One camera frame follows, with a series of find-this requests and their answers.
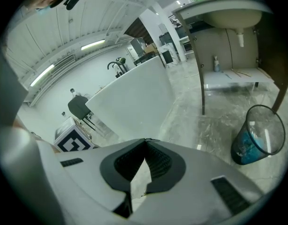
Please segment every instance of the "white column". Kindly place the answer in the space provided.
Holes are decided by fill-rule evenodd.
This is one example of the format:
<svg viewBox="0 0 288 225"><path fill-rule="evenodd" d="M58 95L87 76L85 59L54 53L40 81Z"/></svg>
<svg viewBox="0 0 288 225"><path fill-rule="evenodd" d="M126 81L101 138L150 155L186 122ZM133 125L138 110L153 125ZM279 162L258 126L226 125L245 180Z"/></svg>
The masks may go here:
<svg viewBox="0 0 288 225"><path fill-rule="evenodd" d="M185 50L182 47L180 41L179 41L179 36L177 34L177 32L175 31L174 25L170 22L169 18L167 17L165 11L161 8L161 6L155 2L152 7L154 8L154 10L159 14L159 17L162 21L162 23L165 25L165 27L167 28L173 42L174 45L178 51L178 55L180 56L181 61L186 61L187 57L185 55Z"/></svg>
<svg viewBox="0 0 288 225"><path fill-rule="evenodd" d="M162 31L159 28L159 23L161 23L159 16L147 9L139 16L139 18L157 46L157 49L162 47L162 43L159 40L159 36L162 35Z"/></svg>

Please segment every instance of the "white box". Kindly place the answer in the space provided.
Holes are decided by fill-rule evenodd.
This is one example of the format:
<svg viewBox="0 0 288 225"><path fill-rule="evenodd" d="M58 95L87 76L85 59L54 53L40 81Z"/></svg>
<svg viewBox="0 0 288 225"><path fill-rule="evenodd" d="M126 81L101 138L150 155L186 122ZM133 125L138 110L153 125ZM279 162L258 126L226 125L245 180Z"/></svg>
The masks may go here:
<svg viewBox="0 0 288 225"><path fill-rule="evenodd" d="M53 145L60 152L81 151L98 148L72 117L55 130Z"/></svg>

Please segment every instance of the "sink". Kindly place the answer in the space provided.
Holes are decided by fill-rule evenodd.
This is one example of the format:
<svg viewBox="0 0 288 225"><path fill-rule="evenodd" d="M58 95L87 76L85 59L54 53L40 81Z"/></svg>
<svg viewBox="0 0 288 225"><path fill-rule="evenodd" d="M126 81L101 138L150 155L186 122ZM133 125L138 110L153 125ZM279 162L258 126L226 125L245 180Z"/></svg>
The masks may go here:
<svg viewBox="0 0 288 225"><path fill-rule="evenodd" d="M243 29L256 25L261 17L262 12L253 9L227 9L201 15L213 27L235 30L241 47L244 46Z"/></svg>

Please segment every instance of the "trash bin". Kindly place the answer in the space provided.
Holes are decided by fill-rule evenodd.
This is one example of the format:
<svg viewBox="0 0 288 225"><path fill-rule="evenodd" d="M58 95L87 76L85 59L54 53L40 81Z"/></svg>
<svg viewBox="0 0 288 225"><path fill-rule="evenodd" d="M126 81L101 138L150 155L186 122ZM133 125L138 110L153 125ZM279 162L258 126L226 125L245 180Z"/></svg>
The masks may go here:
<svg viewBox="0 0 288 225"><path fill-rule="evenodd" d="M279 115L265 105L254 105L246 114L231 147L232 159L240 165L277 154L285 143L285 127Z"/></svg>

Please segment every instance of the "ceiling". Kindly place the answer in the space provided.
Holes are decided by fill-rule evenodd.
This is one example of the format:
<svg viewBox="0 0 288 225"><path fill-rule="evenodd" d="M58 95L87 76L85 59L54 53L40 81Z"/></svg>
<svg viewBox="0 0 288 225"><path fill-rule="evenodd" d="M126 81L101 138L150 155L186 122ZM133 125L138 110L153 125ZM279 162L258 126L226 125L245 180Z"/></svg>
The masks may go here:
<svg viewBox="0 0 288 225"><path fill-rule="evenodd" d="M160 1L162 7L171 3L171 0L80 0L70 11L64 5L42 13L19 9L7 30L6 57L19 81L29 89L26 102L32 102L41 93L45 84L37 83L34 87L30 84L51 64L73 54L76 59L70 64L73 68L130 41L131 37L124 32L154 1ZM82 46L102 39L106 41L81 51Z"/></svg>

